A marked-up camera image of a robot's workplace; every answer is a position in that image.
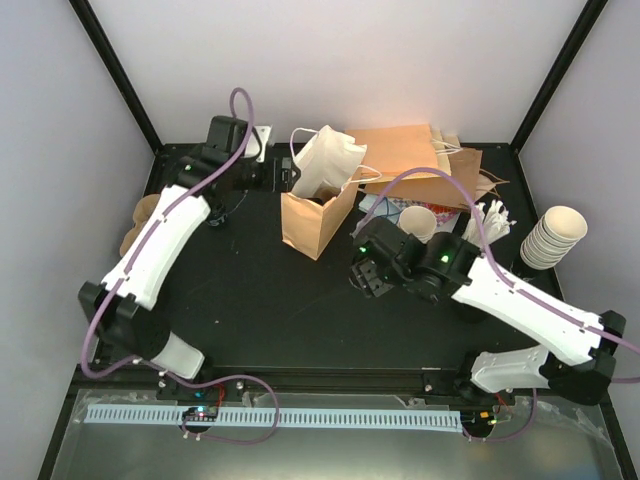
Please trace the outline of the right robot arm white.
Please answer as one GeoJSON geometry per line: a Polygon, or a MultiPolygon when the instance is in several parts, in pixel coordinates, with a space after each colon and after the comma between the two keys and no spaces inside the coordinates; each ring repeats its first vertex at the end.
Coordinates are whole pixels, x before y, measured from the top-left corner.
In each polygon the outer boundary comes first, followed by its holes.
{"type": "Polygon", "coordinates": [[[612,311],[581,310],[494,266],[453,233],[428,242],[385,218],[354,236],[351,278],[368,297],[394,287],[432,303],[451,300],[489,314],[536,341],[510,352],[468,353],[454,379],[457,396],[476,403],[508,389],[548,389],[581,405],[605,396],[626,326],[612,311]]]}

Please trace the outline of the black lid stack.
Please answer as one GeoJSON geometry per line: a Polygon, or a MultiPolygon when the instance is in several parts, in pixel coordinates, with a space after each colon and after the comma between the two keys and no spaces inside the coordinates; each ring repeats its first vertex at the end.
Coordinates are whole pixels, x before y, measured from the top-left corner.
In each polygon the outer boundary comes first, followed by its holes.
{"type": "Polygon", "coordinates": [[[487,318],[486,312],[466,304],[458,304],[457,311],[461,320],[471,324],[480,323],[487,318]]]}

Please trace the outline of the brown pulp cup carrier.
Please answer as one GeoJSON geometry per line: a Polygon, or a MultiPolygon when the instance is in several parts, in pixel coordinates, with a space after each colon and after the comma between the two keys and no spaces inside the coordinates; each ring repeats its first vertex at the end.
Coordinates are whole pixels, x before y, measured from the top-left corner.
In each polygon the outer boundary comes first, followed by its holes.
{"type": "Polygon", "coordinates": [[[315,198],[319,199],[322,203],[325,203],[338,196],[340,193],[340,188],[322,187],[315,193],[315,198]]]}

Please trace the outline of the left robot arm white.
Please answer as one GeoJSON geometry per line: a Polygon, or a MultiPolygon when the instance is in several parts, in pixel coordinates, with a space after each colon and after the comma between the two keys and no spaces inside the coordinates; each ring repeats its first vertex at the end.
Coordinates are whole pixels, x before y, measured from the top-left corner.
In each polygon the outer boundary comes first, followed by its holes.
{"type": "Polygon", "coordinates": [[[204,142],[176,158],[154,207],[141,204],[139,231],[116,266],[99,283],[86,282],[78,299],[89,322],[87,341],[99,338],[179,378],[193,399],[214,388],[205,355],[173,332],[153,310],[182,249],[204,223],[223,222],[232,191],[284,193],[300,171],[271,154],[272,129],[229,116],[212,118],[204,142]]]}

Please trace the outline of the orange paper bag white handles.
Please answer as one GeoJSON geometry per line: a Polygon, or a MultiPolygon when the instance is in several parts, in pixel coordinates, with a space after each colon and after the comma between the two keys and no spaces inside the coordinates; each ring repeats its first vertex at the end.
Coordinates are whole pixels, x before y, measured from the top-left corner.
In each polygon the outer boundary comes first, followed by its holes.
{"type": "Polygon", "coordinates": [[[352,136],[328,125],[293,132],[312,137],[292,154],[299,173],[291,190],[281,195],[282,240],[317,260],[352,210],[363,172],[369,171],[375,180],[381,173],[363,164],[367,147],[352,136]]]}

